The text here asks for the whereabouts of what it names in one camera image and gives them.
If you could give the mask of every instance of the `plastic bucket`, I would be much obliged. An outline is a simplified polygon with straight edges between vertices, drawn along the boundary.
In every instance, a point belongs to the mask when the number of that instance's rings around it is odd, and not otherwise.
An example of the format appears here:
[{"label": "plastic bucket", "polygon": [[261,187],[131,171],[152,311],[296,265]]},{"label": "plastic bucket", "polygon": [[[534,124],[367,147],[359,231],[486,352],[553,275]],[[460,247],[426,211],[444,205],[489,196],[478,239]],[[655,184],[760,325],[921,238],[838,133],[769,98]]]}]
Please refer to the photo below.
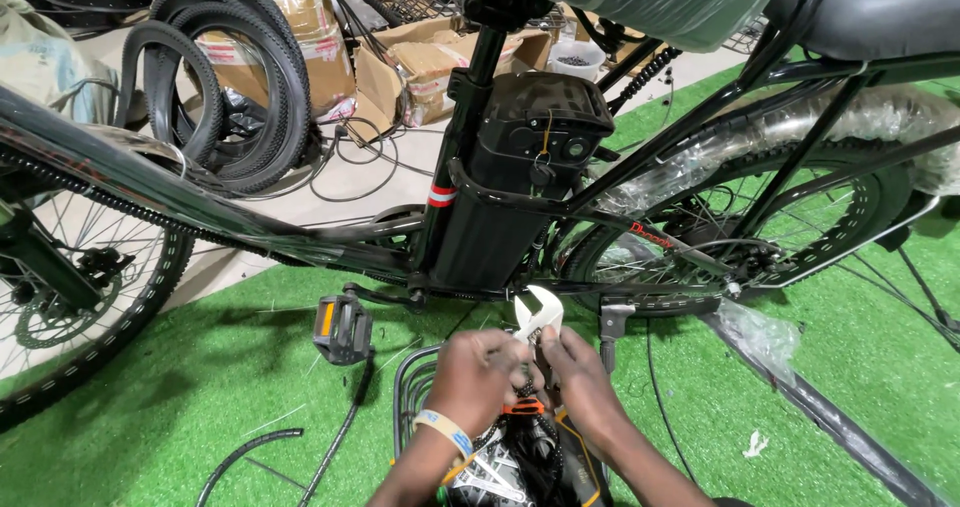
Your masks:
[{"label": "plastic bucket", "polygon": [[[586,66],[570,66],[560,62],[562,57],[579,57],[586,61]],[[556,73],[565,73],[582,77],[587,81],[594,81],[600,66],[606,61],[607,55],[603,49],[590,42],[558,42],[550,49],[550,60],[547,70]]]}]

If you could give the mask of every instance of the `black bicycle frame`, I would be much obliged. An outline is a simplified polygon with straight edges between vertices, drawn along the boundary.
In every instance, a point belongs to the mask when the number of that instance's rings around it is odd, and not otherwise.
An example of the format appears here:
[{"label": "black bicycle frame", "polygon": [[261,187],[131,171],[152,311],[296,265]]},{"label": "black bicycle frame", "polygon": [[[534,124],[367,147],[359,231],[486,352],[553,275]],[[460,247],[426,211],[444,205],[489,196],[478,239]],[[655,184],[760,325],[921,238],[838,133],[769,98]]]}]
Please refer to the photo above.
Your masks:
[{"label": "black bicycle frame", "polygon": [[[622,160],[596,182],[570,199],[557,201],[521,194],[505,194],[478,186],[463,169],[460,160],[474,148],[481,115],[489,99],[494,68],[503,46],[505,34],[482,28],[470,66],[451,77],[451,93],[457,93],[456,107],[443,138],[434,177],[434,190],[470,194],[490,205],[553,218],[582,220],[632,232],[674,253],[683,254],[692,263],[711,272],[723,274],[731,269],[722,262],[691,250],[662,231],[646,226],[642,220],[605,212],[592,206],[594,200],[620,184],[641,176],[678,152],[696,145],[698,134],[718,123],[735,122],[743,117],[762,115],[842,85],[833,103],[820,116],[813,129],[802,140],[790,162],[777,174],[771,186],[761,195],[754,208],[735,230],[749,235],[769,216],[786,203],[807,194],[839,186],[859,175],[902,163],[915,156],[960,142],[960,126],[930,136],[911,145],[892,149],[877,156],[869,166],[834,171],[788,191],[789,182],[810,150],[830,130],[861,89],[880,84],[902,83],[945,77],[960,73],[960,53],[932,54],[920,57],[889,59],[870,63],[836,61],[827,58],[781,64],[782,58],[810,28],[822,0],[799,0],[796,9],[779,29],[770,25],[763,33],[756,50],[737,79],[679,120],[658,132],[633,154]],[[608,89],[634,65],[648,56],[659,41],[647,40],[616,68],[600,85]],[[714,118],[740,97],[761,87],[781,84],[796,85],[775,96],[754,102],[739,110]],[[150,140],[137,137],[136,141]],[[115,134],[98,127],[82,127],[60,115],[39,107],[13,91],[0,86],[0,143],[30,158],[42,159],[54,168],[69,173],[90,185],[142,207],[183,223],[234,239],[270,257],[293,258],[308,265],[334,265],[353,271],[371,271],[405,280],[425,274],[433,267],[439,246],[447,235],[449,209],[428,205],[424,214],[398,220],[353,227],[306,229],[250,211],[181,180],[180,176],[161,169],[143,156],[124,148]],[[0,151],[0,160],[4,158]],[[372,244],[390,236],[413,235],[409,252],[387,249]],[[542,281],[555,292],[599,292],[610,287],[603,284]],[[446,288],[464,292],[457,288]],[[702,292],[707,286],[669,286],[630,284],[633,294],[665,292]],[[504,295],[504,292],[473,292],[483,296]]]}]

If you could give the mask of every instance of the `black seat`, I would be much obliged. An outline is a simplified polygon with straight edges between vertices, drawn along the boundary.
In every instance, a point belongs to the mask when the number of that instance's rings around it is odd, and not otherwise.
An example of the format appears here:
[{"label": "black seat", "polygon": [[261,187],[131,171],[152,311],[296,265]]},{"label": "black seat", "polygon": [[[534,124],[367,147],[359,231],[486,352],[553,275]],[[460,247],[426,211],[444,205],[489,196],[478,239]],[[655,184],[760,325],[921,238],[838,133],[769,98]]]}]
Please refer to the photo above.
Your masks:
[{"label": "black seat", "polygon": [[[771,0],[783,25],[798,0]],[[875,61],[960,51],[960,0],[823,0],[801,44],[826,57]]]}]

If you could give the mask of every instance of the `hand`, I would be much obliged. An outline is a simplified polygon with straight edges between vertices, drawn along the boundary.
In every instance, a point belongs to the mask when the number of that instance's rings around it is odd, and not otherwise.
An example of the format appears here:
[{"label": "hand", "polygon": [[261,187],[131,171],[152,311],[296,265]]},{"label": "hand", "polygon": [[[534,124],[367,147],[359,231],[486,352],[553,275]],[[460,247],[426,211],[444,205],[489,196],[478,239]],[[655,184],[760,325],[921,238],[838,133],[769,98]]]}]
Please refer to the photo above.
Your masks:
[{"label": "hand", "polygon": [[532,359],[527,344],[500,329],[458,333],[439,351],[424,406],[476,438],[494,424],[503,404],[517,402],[513,387],[526,382],[521,364]]},{"label": "hand", "polygon": [[560,329],[558,335],[548,325],[540,341],[540,349],[559,381],[559,397],[567,414],[604,460],[621,434],[637,433],[637,428],[620,404],[600,355],[569,327]]}]

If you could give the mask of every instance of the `down tube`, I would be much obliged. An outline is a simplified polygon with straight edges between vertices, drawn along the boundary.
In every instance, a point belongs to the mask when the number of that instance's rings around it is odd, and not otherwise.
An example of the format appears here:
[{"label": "down tube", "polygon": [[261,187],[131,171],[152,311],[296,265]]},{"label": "down tube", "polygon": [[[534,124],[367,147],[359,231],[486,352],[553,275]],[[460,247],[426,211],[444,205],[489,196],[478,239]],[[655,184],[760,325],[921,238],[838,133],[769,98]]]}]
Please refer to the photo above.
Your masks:
[{"label": "down tube", "polygon": [[178,175],[111,145],[106,136],[80,128],[3,85],[0,143],[142,207],[253,246],[315,264],[343,252],[342,246],[318,243],[307,229],[249,211],[180,181]]}]

